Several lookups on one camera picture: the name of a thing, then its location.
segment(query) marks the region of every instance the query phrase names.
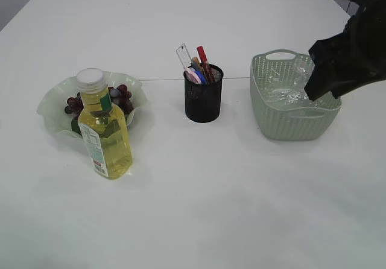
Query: pen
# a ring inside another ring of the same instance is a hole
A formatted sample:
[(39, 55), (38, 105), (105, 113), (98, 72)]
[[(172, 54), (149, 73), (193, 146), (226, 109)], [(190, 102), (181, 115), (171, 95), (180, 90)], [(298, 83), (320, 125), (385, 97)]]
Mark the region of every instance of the pen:
[(212, 68), (210, 67), (210, 65), (207, 61), (206, 54), (204, 52), (204, 48), (202, 46), (199, 46), (199, 47), (197, 47), (197, 51), (198, 51), (198, 55), (200, 56), (201, 65), (204, 69), (206, 78), (210, 81), (210, 83), (214, 83), (215, 78), (212, 74)]
[(205, 85), (207, 84), (205, 76), (200, 71), (195, 71), (199, 79), (201, 80), (201, 84)]
[(193, 57), (193, 58), (192, 58), (192, 67), (193, 67), (196, 71), (200, 71), (202, 74), (204, 73), (204, 72), (203, 72), (203, 68), (201, 67), (200, 61), (198, 61), (198, 58), (197, 58), (197, 57)]

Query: bunch of grapes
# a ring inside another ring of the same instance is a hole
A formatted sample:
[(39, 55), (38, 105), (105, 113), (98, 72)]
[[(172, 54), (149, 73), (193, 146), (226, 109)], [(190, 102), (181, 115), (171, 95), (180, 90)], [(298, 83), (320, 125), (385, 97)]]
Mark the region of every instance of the bunch of grapes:
[(112, 103), (119, 106), (122, 109), (125, 116), (131, 114), (134, 110), (133, 103), (131, 103), (131, 92), (127, 90), (125, 84), (119, 85), (117, 88), (109, 87), (109, 94)]
[[(134, 110), (133, 103), (131, 103), (131, 92), (127, 90), (125, 84), (119, 85), (117, 88), (109, 87), (109, 94), (113, 103), (119, 106), (127, 117)], [(67, 106), (65, 107), (66, 114), (75, 114), (74, 120), (79, 118), (84, 106), (80, 93), (77, 97), (70, 97), (67, 99)]]

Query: ruler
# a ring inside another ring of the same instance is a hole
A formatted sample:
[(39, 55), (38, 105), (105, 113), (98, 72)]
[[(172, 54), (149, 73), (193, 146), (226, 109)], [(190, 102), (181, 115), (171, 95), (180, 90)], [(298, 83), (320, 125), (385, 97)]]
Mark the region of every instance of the ruler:
[(184, 69), (192, 65), (192, 58), (189, 54), (188, 49), (186, 48), (185, 43), (181, 44), (176, 50), (178, 57), (180, 58), (181, 64)]

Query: bottle label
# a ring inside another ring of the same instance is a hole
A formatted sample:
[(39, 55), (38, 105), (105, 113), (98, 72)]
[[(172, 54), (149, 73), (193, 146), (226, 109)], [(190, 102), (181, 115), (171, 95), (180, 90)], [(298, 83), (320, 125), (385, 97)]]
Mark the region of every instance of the bottle label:
[(108, 177), (109, 172), (107, 171), (99, 134), (86, 124), (79, 123), (79, 127), (82, 132), (83, 140), (86, 143), (89, 156), (92, 159), (94, 170), (105, 177)]

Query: plastic bottle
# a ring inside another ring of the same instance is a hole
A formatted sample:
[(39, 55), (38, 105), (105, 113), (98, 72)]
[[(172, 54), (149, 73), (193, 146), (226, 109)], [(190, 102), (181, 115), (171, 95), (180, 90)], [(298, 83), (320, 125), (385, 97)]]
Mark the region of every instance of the plastic bottle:
[(133, 163), (124, 113), (111, 102), (102, 70), (82, 70), (77, 82), (84, 105), (79, 127), (94, 170), (107, 179), (117, 179)]

